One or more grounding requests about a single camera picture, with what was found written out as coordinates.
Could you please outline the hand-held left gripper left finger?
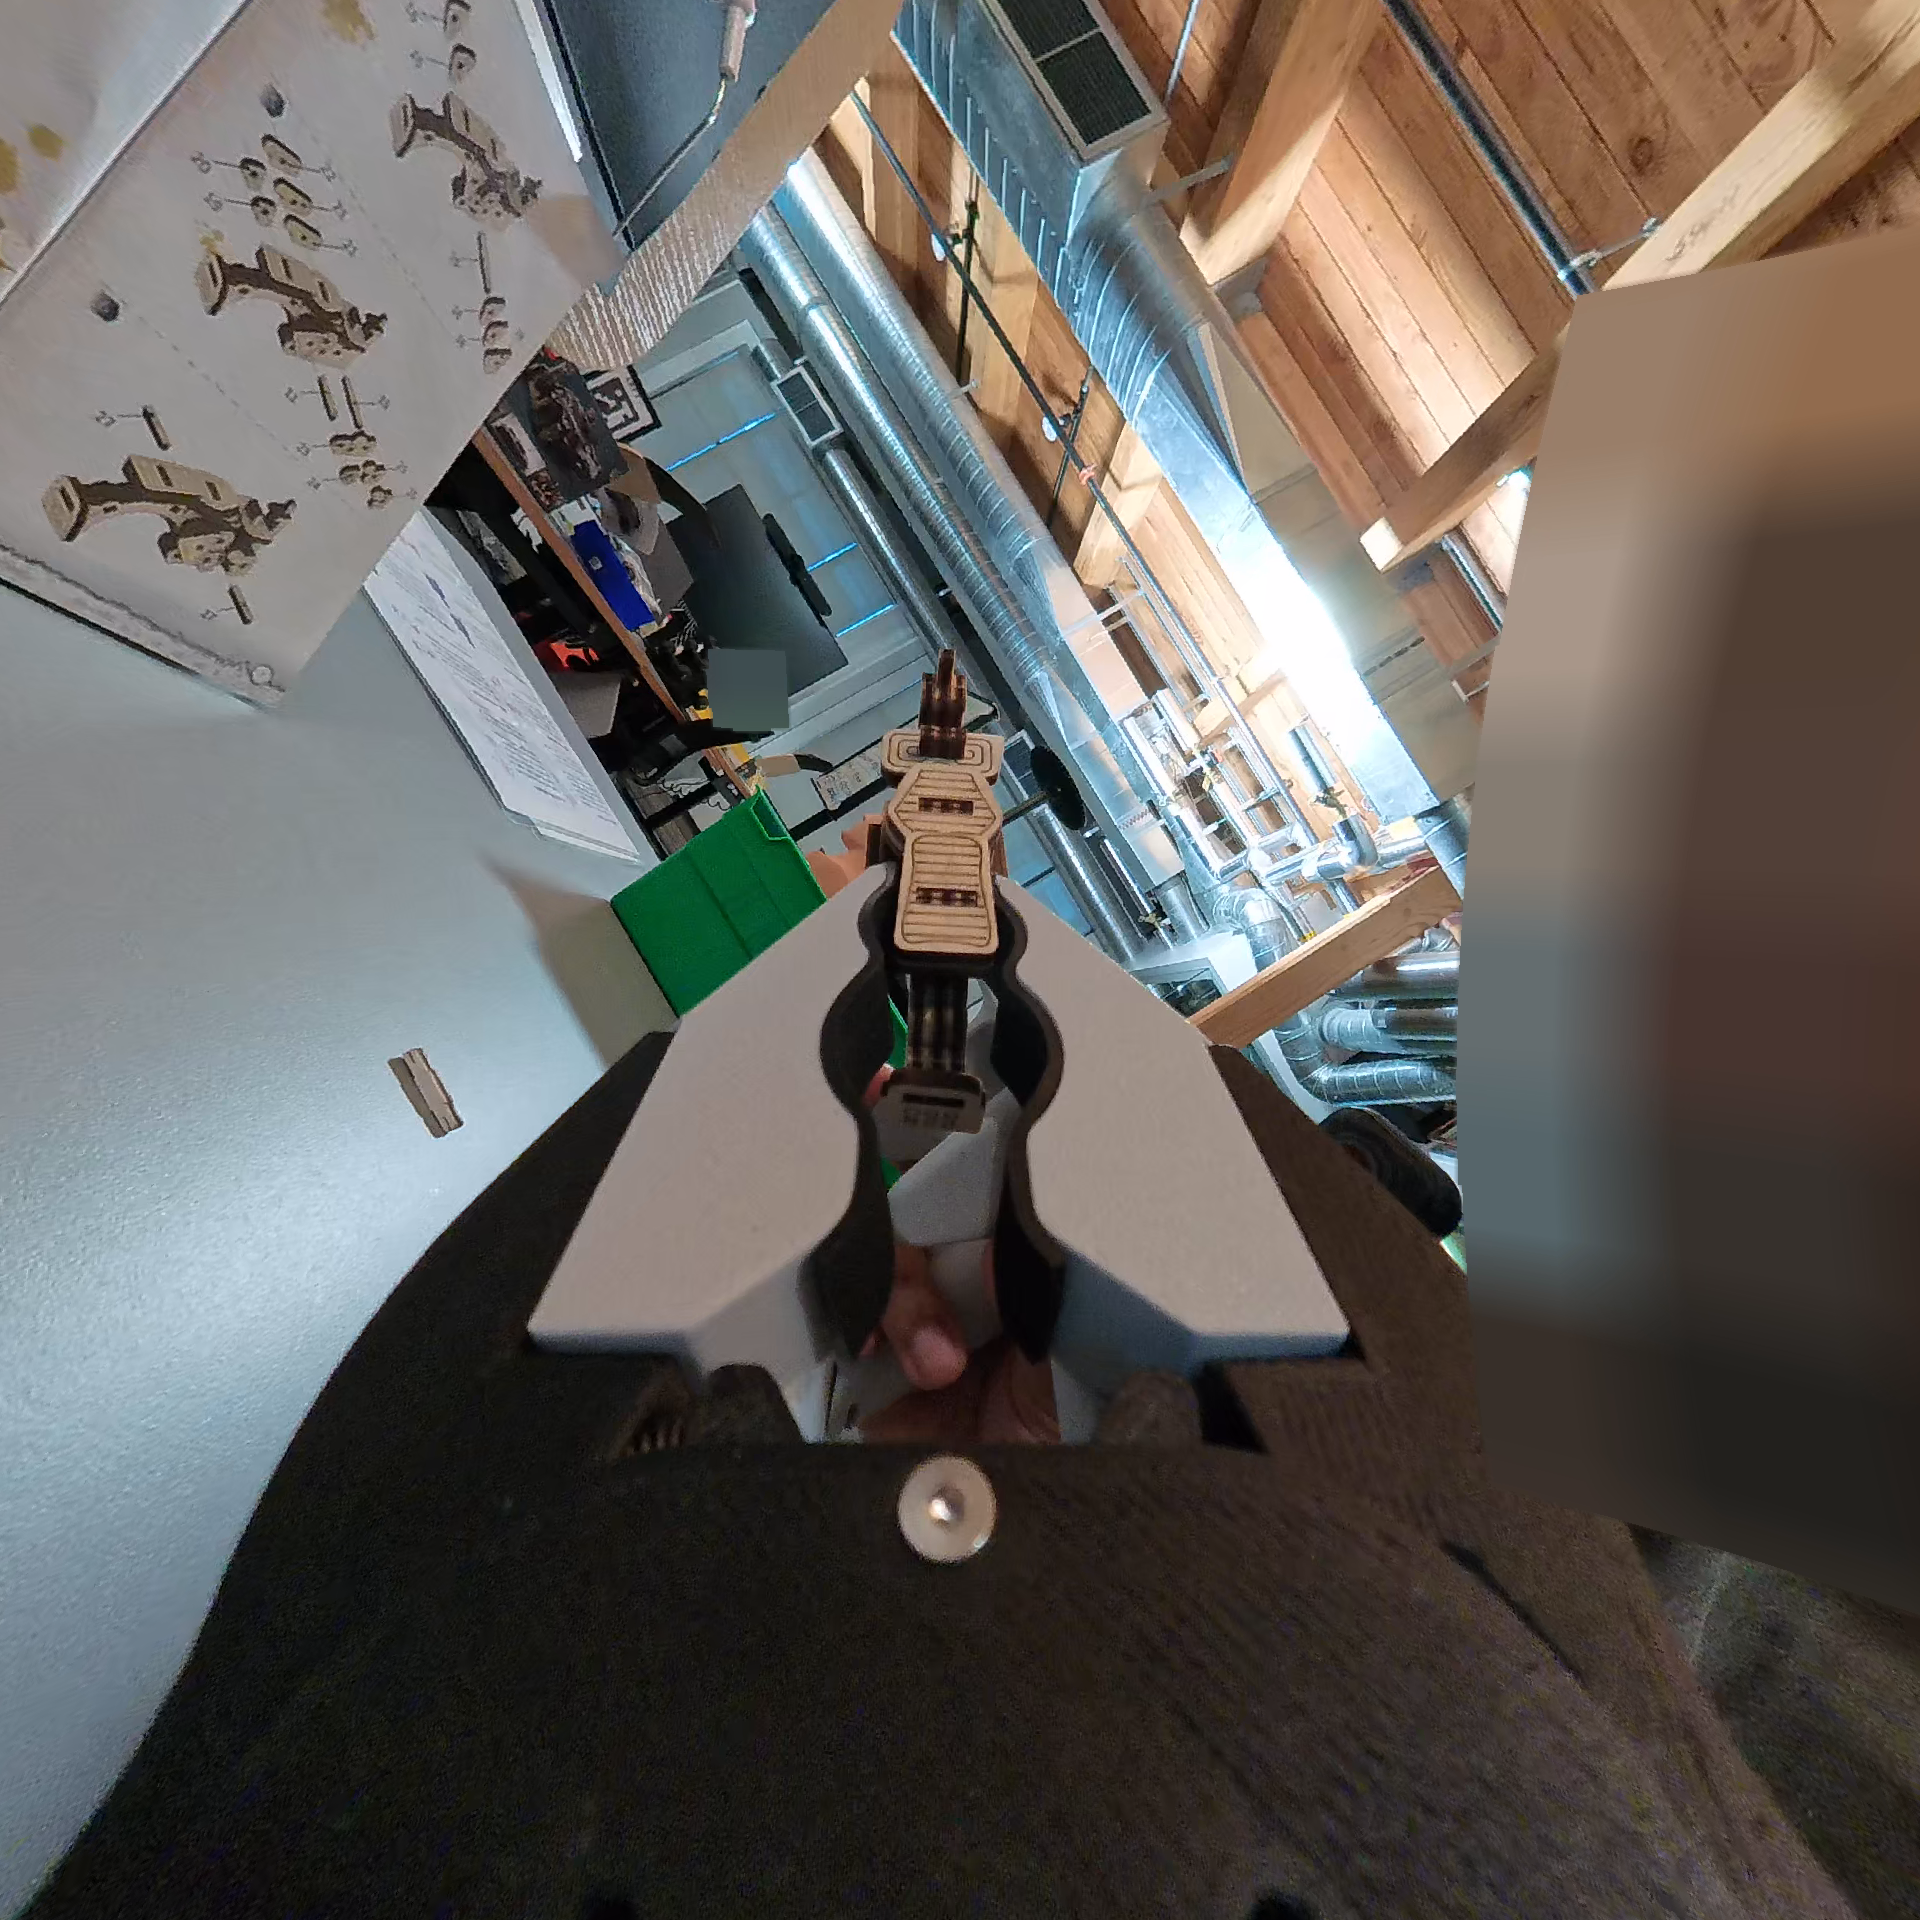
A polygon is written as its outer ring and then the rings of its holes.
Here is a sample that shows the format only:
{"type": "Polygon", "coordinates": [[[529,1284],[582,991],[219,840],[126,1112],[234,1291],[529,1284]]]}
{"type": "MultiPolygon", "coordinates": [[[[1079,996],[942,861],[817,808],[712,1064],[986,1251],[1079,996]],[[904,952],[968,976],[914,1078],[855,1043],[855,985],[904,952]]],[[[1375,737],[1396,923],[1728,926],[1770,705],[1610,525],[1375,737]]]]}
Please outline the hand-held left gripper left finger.
{"type": "Polygon", "coordinates": [[[858,1197],[895,1045],[855,880],[692,1008],[545,1286],[531,1340],[761,1367],[818,1401],[836,1334],[802,1271],[858,1197]]]}

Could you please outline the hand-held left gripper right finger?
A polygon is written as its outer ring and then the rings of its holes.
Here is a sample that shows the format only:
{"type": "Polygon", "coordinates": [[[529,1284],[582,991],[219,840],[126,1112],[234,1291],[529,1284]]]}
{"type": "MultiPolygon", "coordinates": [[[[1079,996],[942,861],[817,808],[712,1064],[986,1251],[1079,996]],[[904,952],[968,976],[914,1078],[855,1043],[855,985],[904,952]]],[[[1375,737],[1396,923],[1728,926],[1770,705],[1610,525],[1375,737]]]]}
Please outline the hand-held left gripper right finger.
{"type": "Polygon", "coordinates": [[[1351,1324],[1210,1045],[1012,881],[992,981],[998,1302],[1063,1396],[1337,1353],[1351,1324]]]}

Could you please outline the wooden puzzle model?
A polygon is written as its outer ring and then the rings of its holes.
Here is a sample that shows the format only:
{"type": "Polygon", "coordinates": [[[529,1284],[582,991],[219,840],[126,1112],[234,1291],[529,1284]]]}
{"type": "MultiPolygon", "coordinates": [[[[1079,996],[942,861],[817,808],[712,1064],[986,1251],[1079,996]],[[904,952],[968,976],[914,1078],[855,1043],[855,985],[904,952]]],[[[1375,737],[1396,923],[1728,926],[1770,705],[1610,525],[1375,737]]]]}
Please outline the wooden puzzle model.
{"type": "Polygon", "coordinates": [[[880,743],[889,795],[874,846],[896,864],[886,952],[904,985],[905,1053],[880,1092],[879,1126],[900,1165],[975,1136],[988,1111],[970,1067],[970,1000],[1001,945],[1001,743],[972,734],[968,709],[968,676],[956,651],[942,648],[921,683],[916,725],[880,743]]]}

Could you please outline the person's right hand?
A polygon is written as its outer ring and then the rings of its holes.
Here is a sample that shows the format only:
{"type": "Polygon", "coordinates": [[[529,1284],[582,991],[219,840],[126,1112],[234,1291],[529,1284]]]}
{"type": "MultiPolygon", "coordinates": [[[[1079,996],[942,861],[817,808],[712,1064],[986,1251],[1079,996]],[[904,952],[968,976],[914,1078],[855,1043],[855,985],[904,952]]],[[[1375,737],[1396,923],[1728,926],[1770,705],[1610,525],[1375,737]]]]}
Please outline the person's right hand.
{"type": "Polygon", "coordinates": [[[928,1247],[896,1244],[895,1291],[864,1358],[879,1349],[899,1360],[908,1390],[858,1423],[864,1444],[966,1451],[1063,1437],[1049,1364],[1007,1334],[972,1349],[928,1247]]]}

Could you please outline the green plastic bin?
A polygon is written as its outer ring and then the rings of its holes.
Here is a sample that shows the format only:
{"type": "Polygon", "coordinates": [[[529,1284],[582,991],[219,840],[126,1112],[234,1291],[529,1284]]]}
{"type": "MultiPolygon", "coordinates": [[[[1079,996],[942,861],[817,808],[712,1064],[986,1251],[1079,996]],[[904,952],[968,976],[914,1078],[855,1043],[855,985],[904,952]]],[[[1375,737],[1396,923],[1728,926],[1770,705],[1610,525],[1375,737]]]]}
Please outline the green plastic bin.
{"type": "Polygon", "coordinates": [[[684,1016],[825,900],[772,799],[755,797],[608,905],[673,1014],[684,1016]]]}

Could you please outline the laminated white paper sheet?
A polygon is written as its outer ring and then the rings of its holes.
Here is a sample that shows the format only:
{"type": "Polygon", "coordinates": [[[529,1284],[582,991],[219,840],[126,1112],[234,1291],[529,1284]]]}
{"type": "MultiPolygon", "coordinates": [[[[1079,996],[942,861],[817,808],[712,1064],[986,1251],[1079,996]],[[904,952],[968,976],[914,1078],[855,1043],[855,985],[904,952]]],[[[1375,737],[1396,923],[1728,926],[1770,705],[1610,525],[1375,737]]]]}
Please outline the laminated white paper sheet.
{"type": "Polygon", "coordinates": [[[505,811],[568,846],[654,864],[633,840],[631,813],[594,779],[576,729],[546,701],[546,673],[505,632],[430,511],[395,535],[367,597],[505,811]]]}

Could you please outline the dark office board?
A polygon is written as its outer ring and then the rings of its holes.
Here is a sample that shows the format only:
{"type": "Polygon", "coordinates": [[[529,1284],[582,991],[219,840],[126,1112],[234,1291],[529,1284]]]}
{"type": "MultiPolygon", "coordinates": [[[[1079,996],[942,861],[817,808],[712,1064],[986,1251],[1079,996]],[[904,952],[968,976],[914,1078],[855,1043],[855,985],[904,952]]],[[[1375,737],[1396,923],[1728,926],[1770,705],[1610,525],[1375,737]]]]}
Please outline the dark office board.
{"type": "Polygon", "coordinates": [[[696,499],[663,519],[663,539],[689,574],[684,611],[710,654],[748,656],[760,671],[783,665],[792,696],[847,665],[825,590],[748,489],[696,499]]]}

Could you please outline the printed assembly instruction sheet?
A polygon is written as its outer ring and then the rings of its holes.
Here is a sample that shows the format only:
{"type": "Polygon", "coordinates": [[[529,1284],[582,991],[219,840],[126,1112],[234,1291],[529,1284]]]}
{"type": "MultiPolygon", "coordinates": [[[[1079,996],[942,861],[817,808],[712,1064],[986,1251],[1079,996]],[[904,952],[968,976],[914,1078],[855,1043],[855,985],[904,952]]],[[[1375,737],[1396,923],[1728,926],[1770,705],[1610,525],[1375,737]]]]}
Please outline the printed assembly instruction sheet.
{"type": "Polygon", "coordinates": [[[270,704],[600,267],[520,4],[2,4],[2,572],[270,704]]]}

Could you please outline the black board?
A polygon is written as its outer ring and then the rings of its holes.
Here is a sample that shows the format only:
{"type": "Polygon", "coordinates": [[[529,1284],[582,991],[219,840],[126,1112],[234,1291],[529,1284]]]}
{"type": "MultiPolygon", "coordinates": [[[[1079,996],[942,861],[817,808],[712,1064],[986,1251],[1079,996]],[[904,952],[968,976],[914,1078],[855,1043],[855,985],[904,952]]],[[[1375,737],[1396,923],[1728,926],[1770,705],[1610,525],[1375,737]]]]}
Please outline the black board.
{"type": "Polygon", "coordinates": [[[639,249],[703,185],[758,211],[879,62],[899,9],[543,3],[615,240],[639,249]]]}

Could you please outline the silver ventilation duct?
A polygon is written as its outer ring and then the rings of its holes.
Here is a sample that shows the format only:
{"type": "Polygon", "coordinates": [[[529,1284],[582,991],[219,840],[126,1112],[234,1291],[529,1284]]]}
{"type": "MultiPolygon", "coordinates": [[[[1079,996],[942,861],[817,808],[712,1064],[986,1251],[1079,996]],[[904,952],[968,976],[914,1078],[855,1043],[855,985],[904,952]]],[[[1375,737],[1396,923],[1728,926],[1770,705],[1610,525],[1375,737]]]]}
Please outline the silver ventilation duct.
{"type": "MultiPolygon", "coordinates": [[[[1416,823],[1414,853],[1466,892],[1468,776],[1418,743],[1409,695],[1384,695],[1386,667],[1416,632],[1404,593],[1362,550],[1320,471],[1289,433],[1232,317],[1162,203],[1126,161],[1082,191],[1060,224],[992,121],[1000,105],[1041,112],[1015,80],[991,4],[905,4],[896,25],[911,70],[986,164],[995,203],[1041,244],[1042,285],[1063,296],[1075,340],[1194,524],[1307,721],[1386,825],[1416,823]]],[[[1096,819],[1120,855],[1162,880],[1167,827],[1147,769],[1120,721],[1145,696],[1123,673],[1089,590],[970,412],[953,373],[883,267],[850,203],[810,153],[743,230],[739,252],[783,317],[810,343],[831,398],[879,455],[911,521],[940,552],[982,645],[1048,744],[1092,775],[1096,819]]]]}

